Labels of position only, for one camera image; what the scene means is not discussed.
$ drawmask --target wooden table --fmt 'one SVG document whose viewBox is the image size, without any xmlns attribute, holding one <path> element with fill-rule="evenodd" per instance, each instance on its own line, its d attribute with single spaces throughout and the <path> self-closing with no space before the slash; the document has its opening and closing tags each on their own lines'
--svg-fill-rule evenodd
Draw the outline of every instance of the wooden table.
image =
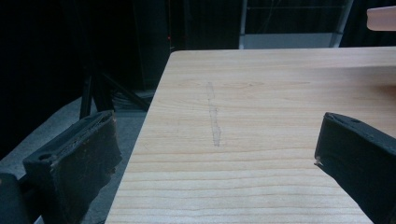
<svg viewBox="0 0 396 224">
<path fill-rule="evenodd" d="M 396 48 L 173 53 L 107 223 L 370 223 L 314 165 L 326 111 L 396 136 Z"/>
</svg>

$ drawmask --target dark background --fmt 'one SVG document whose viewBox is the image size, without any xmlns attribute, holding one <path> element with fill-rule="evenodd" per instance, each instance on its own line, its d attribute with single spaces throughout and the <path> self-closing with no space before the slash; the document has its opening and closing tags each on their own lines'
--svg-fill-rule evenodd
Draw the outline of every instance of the dark background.
<svg viewBox="0 0 396 224">
<path fill-rule="evenodd" d="M 85 66 L 62 1 L 0 2 L 0 159 L 51 114 L 82 94 Z M 285 0 L 279 4 L 323 6 L 339 1 Z M 101 71 L 108 72 L 129 90 L 155 89 L 170 53 L 175 50 L 238 48 L 242 0 L 76 0 L 74 3 L 87 31 L 92 59 Z M 270 0 L 249 3 L 251 7 L 272 4 Z M 367 8 L 393 5 L 395 1 L 356 0 L 341 47 L 395 46 L 394 33 L 371 32 L 366 28 Z M 274 15 L 277 20 L 284 18 L 288 27 L 298 27 L 291 24 L 297 21 L 288 20 L 290 11 L 278 11 Z M 310 25 L 324 20 L 323 15 L 331 20 L 339 16 L 339 10 L 322 9 L 310 17 L 294 13 L 295 18 L 307 25 L 292 31 L 329 32 L 334 27 L 331 22 Z M 247 14 L 247 32 L 290 32 L 285 30 L 286 26 L 270 24 L 262 29 L 260 17 L 262 14 L 257 12 Z"/>
</svg>

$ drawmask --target scuff mark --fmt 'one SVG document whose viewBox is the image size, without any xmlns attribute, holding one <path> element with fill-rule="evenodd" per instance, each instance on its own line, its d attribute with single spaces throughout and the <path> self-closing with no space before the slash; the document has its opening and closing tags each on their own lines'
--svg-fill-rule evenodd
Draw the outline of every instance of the scuff mark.
<svg viewBox="0 0 396 224">
<path fill-rule="evenodd" d="M 218 108 L 213 104 L 215 99 L 215 91 L 211 82 L 206 85 L 207 103 L 209 105 L 210 122 L 212 126 L 213 145 L 220 146 L 221 129 L 218 125 Z"/>
</svg>

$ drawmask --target wooden object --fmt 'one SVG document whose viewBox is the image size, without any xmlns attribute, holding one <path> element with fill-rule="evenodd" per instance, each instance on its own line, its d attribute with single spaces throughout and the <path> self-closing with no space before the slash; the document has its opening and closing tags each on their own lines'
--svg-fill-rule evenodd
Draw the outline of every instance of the wooden object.
<svg viewBox="0 0 396 224">
<path fill-rule="evenodd" d="M 396 136 L 396 48 L 173 53 L 107 223 L 371 223 L 314 165 L 327 111 Z"/>
<path fill-rule="evenodd" d="M 373 31 L 396 31 L 396 7 L 367 10 L 367 27 Z"/>
</svg>

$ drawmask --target concrete floor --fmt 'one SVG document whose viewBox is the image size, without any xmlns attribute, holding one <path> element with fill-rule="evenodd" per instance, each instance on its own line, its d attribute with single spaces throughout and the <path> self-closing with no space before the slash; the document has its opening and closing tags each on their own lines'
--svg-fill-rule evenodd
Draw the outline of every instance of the concrete floor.
<svg viewBox="0 0 396 224">
<path fill-rule="evenodd" d="M 0 161 L 0 173 L 11 173 L 17 178 L 21 178 L 25 174 L 22 160 L 77 122 L 79 107 L 80 99 L 77 99 L 53 114 Z M 134 143 L 147 115 L 146 112 L 133 107 L 120 108 L 117 111 L 120 111 L 116 112 L 116 119 L 122 161 L 117 166 L 116 173 L 112 176 L 110 182 L 101 189 L 99 195 L 91 203 L 90 209 L 81 223 L 104 223 L 106 221 L 108 211 L 134 148 Z"/>
</svg>

